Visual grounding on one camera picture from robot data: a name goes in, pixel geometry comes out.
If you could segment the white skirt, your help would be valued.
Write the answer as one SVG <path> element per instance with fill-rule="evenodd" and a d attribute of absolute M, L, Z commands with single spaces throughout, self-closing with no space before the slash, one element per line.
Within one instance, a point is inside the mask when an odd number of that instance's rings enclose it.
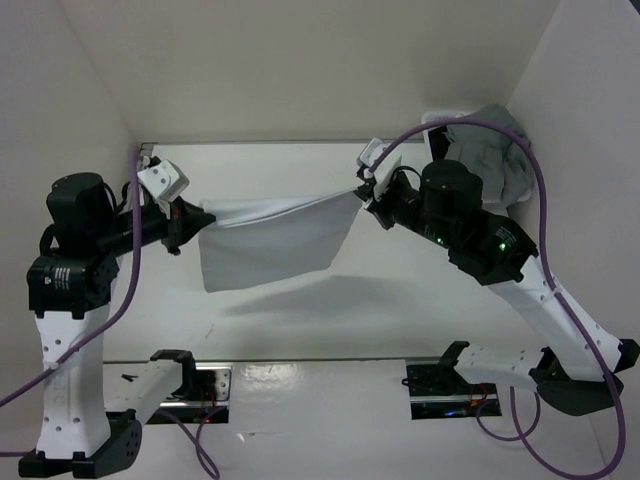
<path fill-rule="evenodd" d="M 327 269 L 361 201 L 350 191 L 261 200 L 204 200 L 216 217 L 198 235 L 208 293 L 242 290 Z"/>

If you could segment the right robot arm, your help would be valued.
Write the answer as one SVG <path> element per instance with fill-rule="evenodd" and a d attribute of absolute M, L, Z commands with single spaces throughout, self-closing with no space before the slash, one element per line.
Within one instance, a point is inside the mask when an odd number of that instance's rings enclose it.
<path fill-rule="evenodd" d="M 634 366 L 639 346 L 598 325 L 559 281 L 548 281 L 534 241 L 512 219 L 482 207 L 482 181 L 451 160 L 427 164 L 419 186 L 410 168 L 386 174 L 358 165 L 356 195 L 384 229 L 395 225 L 447 251 L 450 263 L 506 301 L 547 343 L 502 356 L 467 341 L 441 356 L 438 381 L 450 393 L 469 384 L 511 385 L 537 393 L 548 405 L 583 416 L 613 407 L 623 384 L 607 385 L 604 373 Z"/>

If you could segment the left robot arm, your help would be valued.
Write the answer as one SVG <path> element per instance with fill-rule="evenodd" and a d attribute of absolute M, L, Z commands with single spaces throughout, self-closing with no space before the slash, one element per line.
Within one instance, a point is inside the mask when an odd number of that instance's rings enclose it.
<path fill-rule="evenodd" d="M 105 404 L 103 333 L 123 316 L 110 307 L 119 258 L 139 258 L 155 242 L 178 254 L 215 216 L 181 198 L 166 209 L 138 205 L 122 212 L 96 173 L 57 180 L 46 204 L 52 222 L 27 273 L 43 353 L 43 420 L 18 472 L 23 478 L 68 473 L 98 479 L 133 464 L 143 427 L 162 402 L 190 398 L 199 386 L 191 352 L 161 350 L 119 400 Z"/>

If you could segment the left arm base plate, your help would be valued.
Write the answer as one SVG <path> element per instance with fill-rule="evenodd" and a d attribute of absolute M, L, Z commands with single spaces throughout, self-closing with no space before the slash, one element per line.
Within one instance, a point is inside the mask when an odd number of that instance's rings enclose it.
<path fill-rule="evenodd" d="M 207 415 L 207 424 L 223 424 L 229 419 L 232 365 L 230 363 L 199 362 L 196 364 L 194 386 L 189 393 L 171 395 L 147 421 L 149 425 L 169 424 L 160 410 L 167 411 L 187 425 L 199 424 Z"/>

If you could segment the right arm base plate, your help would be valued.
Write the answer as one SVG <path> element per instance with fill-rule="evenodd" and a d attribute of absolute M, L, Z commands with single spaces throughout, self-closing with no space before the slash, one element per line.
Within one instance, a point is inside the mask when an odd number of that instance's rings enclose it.
<path fill-rule="evenodd" d="M 472 418 L 502 415 L 494 384 L 471 384 L 441 368 L 436 359 L 409 360 L 401 380 L 409 395 L 413 420 Z"/>

